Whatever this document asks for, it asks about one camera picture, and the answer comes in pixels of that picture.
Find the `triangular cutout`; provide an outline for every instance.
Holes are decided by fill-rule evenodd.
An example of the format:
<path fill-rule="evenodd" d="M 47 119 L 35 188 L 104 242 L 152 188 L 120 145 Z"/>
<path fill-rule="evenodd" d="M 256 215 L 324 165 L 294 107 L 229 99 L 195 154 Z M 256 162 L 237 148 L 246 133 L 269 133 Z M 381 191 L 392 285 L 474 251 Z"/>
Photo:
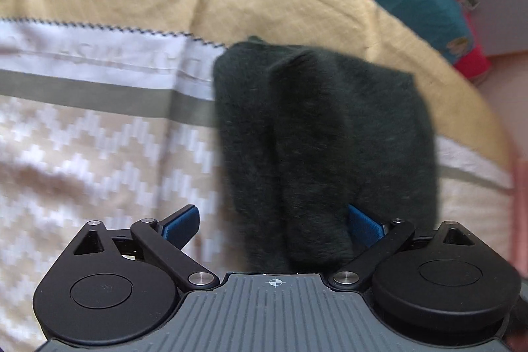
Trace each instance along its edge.
<path fill-rule="evenodd" d="M 97 232 L 91 231 L 84 237 L 83 241 L 77 247 L 74 255 L 85 255 L 94 254 L 96 252 L 103 252 L 105 249 L 102 247 L 101 239 Z"/>
<path fill-rule="evenodd" d="M 444 243 L 450 245 L 474 245 L 470 238 L 468 238 L 464 233 L 462 233 L 458 228 L 455 227 L 450 228 L 445 236 L 446 237 L 444 239 Z"/>

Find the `fuzzy fabric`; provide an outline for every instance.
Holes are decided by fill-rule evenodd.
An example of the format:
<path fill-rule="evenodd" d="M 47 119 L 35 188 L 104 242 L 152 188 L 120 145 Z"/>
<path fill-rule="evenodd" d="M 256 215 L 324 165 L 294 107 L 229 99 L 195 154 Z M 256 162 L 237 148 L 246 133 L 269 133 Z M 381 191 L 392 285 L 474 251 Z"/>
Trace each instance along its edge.
<path fill-rule="evenodd" d="M 434 133 L 410 74 L 254 38 L 214 68 L 229 189 L 254 272 L 325 272 L 353 259 L 348 204 L 434 228 Z"/>

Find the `gray gripper base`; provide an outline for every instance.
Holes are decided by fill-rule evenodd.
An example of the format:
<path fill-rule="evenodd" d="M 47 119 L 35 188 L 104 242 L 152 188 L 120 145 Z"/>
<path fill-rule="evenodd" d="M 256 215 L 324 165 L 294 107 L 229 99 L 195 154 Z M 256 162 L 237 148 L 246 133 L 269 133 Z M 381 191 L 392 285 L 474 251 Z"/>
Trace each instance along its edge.
<path fill-rule="evenodd" d="M 39 352 L 84 349 L 49 341 Z M 335 292 L 320 276 L 232 274 L 212 291 L 187 295 L 163 327 L 90 352 L 446 352 L 398 336 L 360 294 Z M 498 340 L 463 352 L 506 352 Z"/>

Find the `flower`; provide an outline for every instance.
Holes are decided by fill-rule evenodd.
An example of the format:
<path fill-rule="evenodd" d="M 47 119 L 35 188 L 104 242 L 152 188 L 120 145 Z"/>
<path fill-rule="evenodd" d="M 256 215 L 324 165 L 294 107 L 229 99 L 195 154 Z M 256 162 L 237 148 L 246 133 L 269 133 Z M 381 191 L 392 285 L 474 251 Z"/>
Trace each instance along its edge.
<path fill-rule="evenodd" d="M 452 41 L 448 42 L 447 48 L 449 52 L 454 56 L 463 56 L 465 53 L 468 52 L 469 38 L 466 36 L 455 38 Z"/>

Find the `silver screw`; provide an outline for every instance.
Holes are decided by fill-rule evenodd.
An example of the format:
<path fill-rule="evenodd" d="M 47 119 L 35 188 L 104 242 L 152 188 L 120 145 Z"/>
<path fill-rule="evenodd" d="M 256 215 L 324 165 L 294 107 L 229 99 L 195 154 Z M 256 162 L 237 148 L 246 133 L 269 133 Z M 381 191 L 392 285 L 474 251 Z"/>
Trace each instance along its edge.
<path fill-rule="evenodd" d="M 215 277 L 211 273 L 197 272 L 189 276 L 189 282 L 195 285 L 208 285 L 215 280 Z"/>
<path fill-rule="evenodd" d="M 339 272 L 334 275 L 334 281 L 341 285 L 355 284 L 360 277 L 354 272 Z"/>

